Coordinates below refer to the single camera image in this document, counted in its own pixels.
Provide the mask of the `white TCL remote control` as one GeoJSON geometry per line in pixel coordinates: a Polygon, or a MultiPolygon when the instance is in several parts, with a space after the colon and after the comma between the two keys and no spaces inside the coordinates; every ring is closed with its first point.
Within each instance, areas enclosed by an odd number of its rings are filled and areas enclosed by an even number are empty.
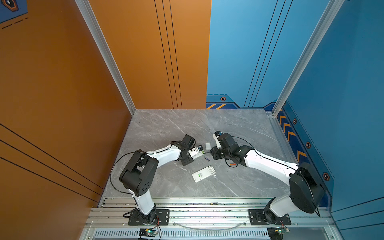
{"type": "Polygon", "coordinates": [[[196,183],[205,180],[211,176],[214,176],[216,171],[213,166],[208,166],[202,170],[199,170],[192,174],[192,177],[196,183]]]}

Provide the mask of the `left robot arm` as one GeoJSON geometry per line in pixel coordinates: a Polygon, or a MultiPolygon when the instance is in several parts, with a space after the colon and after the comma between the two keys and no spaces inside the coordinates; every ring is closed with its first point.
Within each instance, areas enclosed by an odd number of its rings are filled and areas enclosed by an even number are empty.
{"type": "Polygon", "coordinates": [[[135,213],[145,224],[151,224],[156,218],[156,204],[153,202],[150,187],[158,168],[167,163],[179,161],[186,166],[194,161],[204,148],[196,145],[196,140],[185,135],[181,141],[171,142],[166,147],[145,152],[137,150],[132,154],[119,181],[133,196],[137,207],[135,213]]]}

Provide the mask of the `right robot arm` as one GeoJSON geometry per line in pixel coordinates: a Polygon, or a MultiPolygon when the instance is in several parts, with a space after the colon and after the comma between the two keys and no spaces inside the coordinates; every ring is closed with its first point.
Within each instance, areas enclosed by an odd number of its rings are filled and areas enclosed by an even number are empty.
{"type": "Polygon", "coordinates": [[[289,186],[288,194],[273,197],[263,209],[262,216],[266,224],[282,223],[284,217],[296,211],[321,216],[319,204],[326,187],[311,164],[285,162],[265,155],[253,146],[239,146],[235,137],[221,131],[216,131],[213,138],[216,146],[210,153],[215,160],[231,160],[237,165],[264,172],[289,186]]]}

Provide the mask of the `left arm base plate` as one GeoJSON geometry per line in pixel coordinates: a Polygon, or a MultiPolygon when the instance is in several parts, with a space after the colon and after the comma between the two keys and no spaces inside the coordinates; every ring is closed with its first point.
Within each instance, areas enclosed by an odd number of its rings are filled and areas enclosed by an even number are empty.
{"type": "Polygon", "coordinates": [[[170,210],[154,209],[148,215],[144,215],[138,209],[133,209],[129,212],[129,226],[167,226],[170,220],[170,210]]]}

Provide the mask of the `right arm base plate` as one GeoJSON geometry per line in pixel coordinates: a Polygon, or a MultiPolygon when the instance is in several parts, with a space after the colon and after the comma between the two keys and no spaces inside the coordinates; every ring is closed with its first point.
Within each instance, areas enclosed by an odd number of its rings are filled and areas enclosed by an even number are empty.
{"type": "Polygon", "coordinates": [[[264,211],[261,209],[249,209],[249,220],[252,226],[266,226],[266,225],[284,225],[289,226],[292,224],[291,218],[288,214],[283,217],[275,216],[271,211],[264,211]]]}

